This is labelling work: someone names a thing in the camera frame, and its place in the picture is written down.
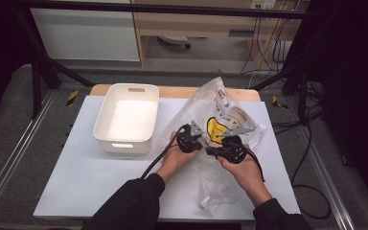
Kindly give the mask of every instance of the white table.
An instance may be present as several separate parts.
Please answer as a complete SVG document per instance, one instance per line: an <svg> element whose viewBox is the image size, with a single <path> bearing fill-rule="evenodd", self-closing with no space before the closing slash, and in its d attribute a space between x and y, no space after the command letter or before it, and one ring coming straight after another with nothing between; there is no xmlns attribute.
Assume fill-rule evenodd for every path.
<svg viewBox="0 0 368 230"><path fill-rule="evenodd" d="M137 160L126 160L105 152L93 136L93 128L104 97L88 96L80 109L64 149L34 210L46 219L89 218L127 180L140 177L159 154L151 151ZM153 142L186 99L161 98ZM265 185L289 213L300 213L273 129L261 102L240 101L257 122L266 125L264 139L256 152L264 169ZM199 178L191 170L194 162L179 172L160 197L160 219L164 220L251 220L254 209L244 194L236 203L221 205L211 215L198 207Z"/></svg>

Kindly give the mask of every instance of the black sleeve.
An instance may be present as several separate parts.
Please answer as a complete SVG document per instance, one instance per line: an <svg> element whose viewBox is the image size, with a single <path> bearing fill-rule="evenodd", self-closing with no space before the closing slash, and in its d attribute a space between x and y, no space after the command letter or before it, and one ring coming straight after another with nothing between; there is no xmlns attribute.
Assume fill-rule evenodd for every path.
<svg viewBox="0 0 368 230"><path fill-rule="evenodd" d="M156 173L125 183L82 227L82 230L153 229L165 183Z"/></svg>
<svg viewBox="0 0 368 230"><path fill-rule="evenodd" d="M253 211L256 219L256 229L311 229L303 216L288 214L275 198L261 204Z"/></svg>

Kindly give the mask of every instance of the black wire on floor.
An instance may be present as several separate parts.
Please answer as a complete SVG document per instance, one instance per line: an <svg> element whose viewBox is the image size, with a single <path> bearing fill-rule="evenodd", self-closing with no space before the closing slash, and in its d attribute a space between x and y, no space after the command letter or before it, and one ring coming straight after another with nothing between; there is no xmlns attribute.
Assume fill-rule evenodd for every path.
<svg viewBox="0 0 368 230"><path fill-rule="evenodd" d="M295 184L294 183L295 177L298 174L299 170L301 169L301 166L303 165L303 163L304 163L305 159L307 158L307 155L310 151L311 140L312 140L312 132L311 132L310 122L322 115L322 109L320 109L318 111L315 111L312 114L311 114L311 111L314 108L319 107L319 106L320 105L318 103L318 104L310 107L310 109L308 110L308 112L306 114L306 119L305 119L307 121L306 123L303 123L303 121L297 121L297 122L289 122L289 123L272 123L272 125L275 128L279 128L279 127L282 128L280 131L276 132L275 134L280 134L280 133L288 131L288 130L294 128L294 127L298 127L300 125L306 125L307 126L307 129L308 129L308 132L309 132L309 140L308 140L308 143L307 143L306 150L304 151L304 154L301 157L301 160L299 161L297 168L295 169L294 173L292 174L292 177L291 177L291 180L290 180L291 187L293 189L303 188L303 189L313 190L313 191L317 192L318 194L320 194L324 198L325 202L327 203L327 212L326 212L325 215L314 215L314 214L304 210L300 205L298 205L298 206L299 206L302 213L306 214L307 216L309 216L313 219L326 219L331 215L332 209L331 209L331 203L328 200L328 198L325 196L325 194L323 192L321 192L320 190L312 187L312 186L305 185L305 184Z"/></svg>

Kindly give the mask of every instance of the wooden table edge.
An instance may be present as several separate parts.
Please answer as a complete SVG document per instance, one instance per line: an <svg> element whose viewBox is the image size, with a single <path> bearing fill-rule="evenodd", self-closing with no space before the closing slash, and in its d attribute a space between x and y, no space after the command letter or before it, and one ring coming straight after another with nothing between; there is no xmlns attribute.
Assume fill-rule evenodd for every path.
<svg viewBox="0 0 368 230"><path fill-rule="evenodd" d="M96 84L92 87L90 96L105 96L112 84ZM160 98L181 98L186 99L193 96L198 87L181 86L157 86ZM238 101L260 102L261 98L256 90L225 88L226 92Z"/></svg>

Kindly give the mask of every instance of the power plug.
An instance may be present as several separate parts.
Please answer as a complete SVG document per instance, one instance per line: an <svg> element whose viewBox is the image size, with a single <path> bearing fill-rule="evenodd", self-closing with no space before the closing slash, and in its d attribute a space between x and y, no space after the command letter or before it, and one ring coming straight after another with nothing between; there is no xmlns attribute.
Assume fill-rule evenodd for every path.
<svg viewBox="0 0 368 230"><path fill-rule="evenodd" d="M252 5L250 6L250 9L260 10L263 8L264 4L265 4L265 0L253 0Z"/></svg>
<svg viewBox="0 0 368 230"><path fill-rule="evenodd" d="M274 4L276 4L276 0L264 0L262 9L263 10L273 10Z"/></svg>

